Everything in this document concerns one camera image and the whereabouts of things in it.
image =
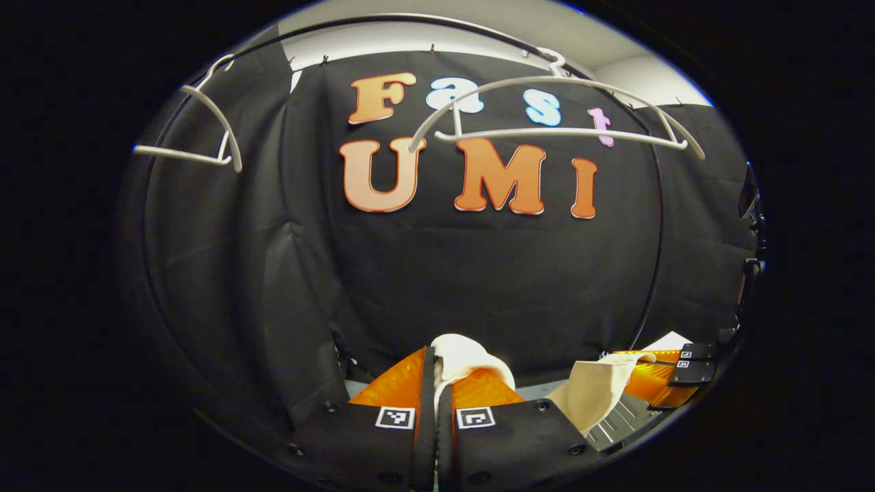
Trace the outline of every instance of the white ceiling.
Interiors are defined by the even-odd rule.
[[[549,0],[324,0],[283,19],[283,31],[377,13],[456,18],[560,52],[590,70],[652,53],[613,28]]]

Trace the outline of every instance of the white clothes hanger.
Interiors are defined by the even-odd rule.
[[[185,160],[191,160],[194,162],[203,162],[203,163],[213,164],[213,165],[226,165],[227,163],[233,161],[234,162],[234,170],[236,172],[242,171],[243,170],[243,163],[242,163],[242,160],[240,158],[240,147],[237,145],[237,138],[234,136],[234,132],[231,130],[231,124],[228,123],[227,118],[225,117],[224,114],[222,114],[221,109],[219,109],[219,107],[216,106],[216,103],[213,102],[213,100],[210,99],[206,94],[200,92],[200,89],[202,87],[204,87],[204,84],[206,84],[207,81],[210,80],[210,77],[213,76],[213,71],[215,70],[216,66],[218,66],[222,61],[227,60],[228,58],[233,58],[233,57],[234,57],[233,54],[227,54],[227,55],[219,58],[218,60],[216,60],[216,62],[213,63],[213,65],[210,67],[210,69],[206,71],[206,76],[204,77],[204,80],[200,81],[200,84],[198,84],[197,87],[183,85],[182,87],[179,88],[180,91],[182,91],[182,92],[190,95],[191,97],[194,97],[195,99],[203,102],[204,105],[210,111],[213,112],[213,114],[216,116],[216,118],[219,119],[219,123],[221,123],[222,127],[225,129],[225,135],[222,137],[221,145],[219,147],[219,157],[213,158],[213,157],[209,157],[209,156],[205,156],[205,155],[201,155],[201,154],[194,154],[194,153],[185,152],[185,151],[175,151],[173,149],[164,149],[161,147],[152,147],[149,145],[135,145],[134,146],[134,153],[135,154],[143,154],[143,155],[159,156],[159,157],[165,157],[165,158],[182,158]],[[234,60],[231,60],[231,62],[227,64],[227,67],[225,67],[225,71],[227,72],[228,69],[233,64],[234,64]],[[225,155],[225,147],[228,143],[231,144],[231,155],[223,158],[222,156]]]
[[[644,142],[646,144],[653,145],[661,145],[664,147],[669,147],[672,149],[677,149],[682,151],[687,148],[689,145],[692,147],[693,151],[700,159],[705,159],[705,153],[702,151],[702,147],[693,138],[690,133],[683,128],[683,126],[676,121],[675,118],[666,114],[665,111],[655,107],[653,104],[641,99],[639,96],[629,93],[621,88],[616,88],[614,86],[596,82],[596,81],[588,81],[584,79],[573,79],[570,77],[565,77],[559,71],[559,67],[565,64],[565,57],[559,53],[556,53],[553,50],[547,48],[538,48],[542,53],[547,53],[556,58],[556,61],[549,64],[549,70],[553,73],[552,75],[535,75],[529,77],[517,77],[513,79],[505,79],[504,81],[496,81],[490,82],[488,84],[482,85],[470,92],[460,95],[456,97],[452,101],[446,103],[444,107],[435,110],[429,117],[423,121],[419,128],[416,129],[416,133],[413,135],[413,140],[410,143],[409,151],[413,152],[416,150],[419,145],[419,141],[425,137],[425,133],[428,132],[435,123],[438,122],[441,116],[444,115],[447,111],[452,109],[452,121],[454,127],[454,134],[447,135],[441,131],[435,131],[435,137],[440,140],[444,140],[445,142],[458,142],[459,140],[466,138],[501,138],[501,137],[529,137],[529,136],[565,136],[565,137],[597,137],[600,135],[605,135],[608,137],[614,137],[624,140],[633,140],[636,142]],[[487,130],[487,131],[475,131],[473,133],[463,133],[462,132],[462,122],[461,116],[459,114],[459,101],[465,99],[466,97],[470,97],[476,94],[482,94],[484,92],[496,89],[503,88],[507,86],[513,86],[518,84],[526,84],[530,82],[557,82],[557,83],[565,83],[565,84],[576,84],[576,85],[584,85],[596,88],[605,88],[611,90],[613,92],[619,92],[623,95],[628,95],[638,101],[643,102],[649,108],[656,112],[659,116],[660,121],[665,126],[665,130],[668,132],[669,138],[671,140],[666,140],[665,138],[651,137],[649,135],[640,135],[637,133],[629,133],[626,131],[615,131],[615,130],[596,130],[589,128],[517,128],[517,129],[504,129],[504,130]],[[682,142],[677,141],[677,137],[675,136],[675,132],[672,131],[672,127],[674,127],[684,138]]]

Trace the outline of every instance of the white cloth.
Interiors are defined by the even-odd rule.
[[[486,368],[501,379],[511,390],[516,389],[514,375],[504,361],[487,353],[478,342],[460,334],[442,334],[431,343],[435,348],[435,413],[444,388],[471,375],[475,370]]]
[[[656,360],[653,354],[609,354],[596,362],[577,361],[568,382],[547,398],[580,431],[587,434],[613,410],[639,359]]]

